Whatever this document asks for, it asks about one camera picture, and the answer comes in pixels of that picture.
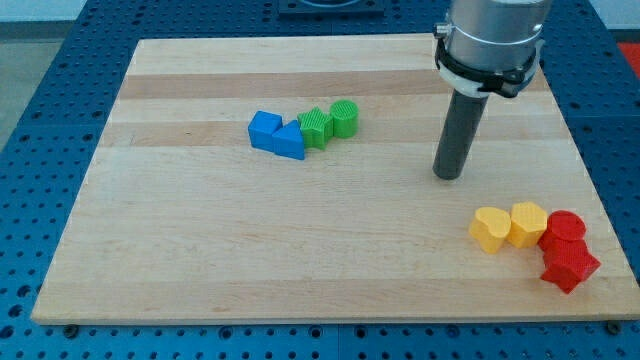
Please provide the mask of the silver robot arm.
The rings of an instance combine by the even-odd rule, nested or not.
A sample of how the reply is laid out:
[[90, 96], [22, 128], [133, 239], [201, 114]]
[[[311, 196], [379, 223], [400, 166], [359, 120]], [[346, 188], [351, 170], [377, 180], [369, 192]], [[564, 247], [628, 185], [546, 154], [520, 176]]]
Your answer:
[[453, 0], [434, 25], [435, 63], [460, 94], [514, 98], [533, 79], [551, 0]]

